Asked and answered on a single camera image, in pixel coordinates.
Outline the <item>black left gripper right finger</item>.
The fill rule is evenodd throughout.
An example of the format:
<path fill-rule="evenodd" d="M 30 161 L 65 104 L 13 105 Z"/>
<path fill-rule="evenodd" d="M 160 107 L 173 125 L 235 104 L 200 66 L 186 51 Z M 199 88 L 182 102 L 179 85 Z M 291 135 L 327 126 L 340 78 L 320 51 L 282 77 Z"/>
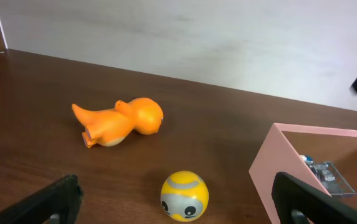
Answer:
<path fill-rule="evenodd" d="M 276 173 L 272 199 L 280 223 L 357 224 L 357 210 L 286 172 Z"/>

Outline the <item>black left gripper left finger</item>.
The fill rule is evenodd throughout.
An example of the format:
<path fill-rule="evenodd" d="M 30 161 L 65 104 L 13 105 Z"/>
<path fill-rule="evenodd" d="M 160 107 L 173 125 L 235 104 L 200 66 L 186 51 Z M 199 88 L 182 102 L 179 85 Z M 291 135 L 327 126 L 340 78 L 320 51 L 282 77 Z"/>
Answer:
<path fill-rule="evenodd" d="M 0 223 L 44 223 L 52 215 L 59 223 L 74 224 L 83 191 L 75 174 L 66 175 L 21 201 L 0 211 Z"/>

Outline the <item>pink box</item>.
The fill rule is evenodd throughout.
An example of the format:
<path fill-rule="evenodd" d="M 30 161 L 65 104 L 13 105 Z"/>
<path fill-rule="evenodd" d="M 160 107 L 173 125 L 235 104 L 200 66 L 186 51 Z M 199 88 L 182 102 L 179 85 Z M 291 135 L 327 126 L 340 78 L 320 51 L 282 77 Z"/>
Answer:
<path fill-rule="evenodd" d="M 332 197 L 299 155 L 310 156 L 316 163 L 332 162 L 356 195 Z M 273 182 L 278 172 L 286 172 L 357 210 L 357 130 L 279 123 L 272 125 L 249 169 L 272 223 L 280 223 L 272 199 Z"/>

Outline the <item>red fire truck with ladder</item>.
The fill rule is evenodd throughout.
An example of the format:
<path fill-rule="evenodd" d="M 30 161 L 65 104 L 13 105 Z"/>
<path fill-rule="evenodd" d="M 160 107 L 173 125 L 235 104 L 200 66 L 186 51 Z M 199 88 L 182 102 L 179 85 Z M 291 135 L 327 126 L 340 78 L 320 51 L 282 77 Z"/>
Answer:
<path fill-rule="evenodd" d="M 338 169 L 332 162 L 324 161 L 316 163 L 310 156 L 299 155 L 299 157 L 332 197 L 352 197 L 356 195 L 354 189 L 338 172 Z"/>

